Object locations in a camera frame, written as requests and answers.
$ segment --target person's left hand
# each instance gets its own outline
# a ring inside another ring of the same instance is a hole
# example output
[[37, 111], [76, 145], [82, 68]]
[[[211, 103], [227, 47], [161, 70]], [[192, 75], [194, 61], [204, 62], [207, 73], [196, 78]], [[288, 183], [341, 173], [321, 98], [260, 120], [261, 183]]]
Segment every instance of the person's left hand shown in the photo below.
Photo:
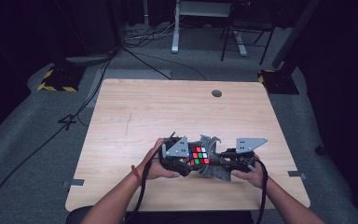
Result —
[[[159, 138], [156, 141], [156, 144], [147, 152], [144, 160], [138, 165], [137, 170], [140, 176], [142, 176], [142, 172], [144, 171], [146, 163], [150, 160], [150, 158], [153, 156], [153, 154], [156, 152], [159, 146], [161, 146], [162, 141], [163, 139]], [[164, 167], [161, 166], [157, 154], [156, 157], [152, 160], [152, 166], [150, 167], [149, 174], [147, 175], [147, 179], [157, 179], [159, 177], [173, 178], [178, 176], [179, 173], [166, 170]]]

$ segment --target chair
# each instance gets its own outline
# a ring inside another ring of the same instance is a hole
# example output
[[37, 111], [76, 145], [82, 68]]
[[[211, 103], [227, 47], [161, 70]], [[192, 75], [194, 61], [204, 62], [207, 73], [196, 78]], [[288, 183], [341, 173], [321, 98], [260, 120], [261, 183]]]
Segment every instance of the chair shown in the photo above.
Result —
[[227, 19], [227, 26], [223, 29], [220, 38], [226, 33], [225, 45], [223, 47], [222, 57], [220, 61], [223, 61], [225, 57], [227, 40], [230, 31], [258, 33], [260, 34], [254, 43], [260, 39], [265, 33], [269, 32], [267, 44], [264, 47], [263, 56], [261, 57], [260, 65], [264, 61], [267, 49], [269, 48], [269, 42], [275, 30], [273, 19], [275, 15], [279, 15], [276, 7], [267, 7], [269, 0], [234, 0], [230, 7], [230, 12]]

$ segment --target white desk frame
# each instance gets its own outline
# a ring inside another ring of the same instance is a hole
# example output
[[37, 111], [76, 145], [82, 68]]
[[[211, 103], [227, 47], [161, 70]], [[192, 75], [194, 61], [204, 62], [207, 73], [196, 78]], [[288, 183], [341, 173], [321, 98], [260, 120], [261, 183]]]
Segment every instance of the white desk frame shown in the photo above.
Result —
[[[208, 17], [228, 17], [230, 10], [230, 3], [209, 3], [209, 2], [187, 2], [176, 0], [175, 9], [175, 29], [173, 32], [172, 53], [179, 52], [179, 17], [181, 15], [187, 16], [208, 16]], [[242, 44], [241, 32], [234, 32], [235, 39], [240, 50], [241, 56], [247, 56], [245, 46]]]

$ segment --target wooden table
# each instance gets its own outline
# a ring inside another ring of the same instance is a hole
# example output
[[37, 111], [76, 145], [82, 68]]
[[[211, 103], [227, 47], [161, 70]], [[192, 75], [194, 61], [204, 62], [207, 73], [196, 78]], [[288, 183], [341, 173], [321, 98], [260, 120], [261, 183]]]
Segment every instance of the wooden table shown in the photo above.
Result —
[[[222, 92], [212, 96], [213, 90]], [[200, 135], [222, 140], [217, 152], [235, 147], [237, 137], [267, 137], [255, 150], [269, 175], [306, 206], [310, 200], [264, 87], [259, 83], [106, 79], [89, 125], [66, 208], [93, 205], [137, 165], [159, 137], [173, 132], [188, 141]], [[253, 210], [261, 190], [232, 177], [201, 178], [198, 172], [146, 182], [141, 211]], [[133, 210], [140, 189], [132, 197]], [[266, 208], [273, 208], [268, 200]]]

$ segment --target person's right hand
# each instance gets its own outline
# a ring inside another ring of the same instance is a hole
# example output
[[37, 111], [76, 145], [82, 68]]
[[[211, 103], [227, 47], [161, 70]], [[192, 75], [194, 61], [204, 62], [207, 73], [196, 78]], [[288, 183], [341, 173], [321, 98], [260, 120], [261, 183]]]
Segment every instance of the person's right hand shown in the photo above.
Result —
[[263, 186], [263, 171], [260, 163], [258, 163], [257, 161], [255, 162], [255, 172], [251, 171], [249, 173], [245, 173], [239, 170], [233, 170], [231, 171], [231, 174], [236, 176], [237, 178], [249, 181], [249, 183], [251, 183], [257, 188], [261, 189]]

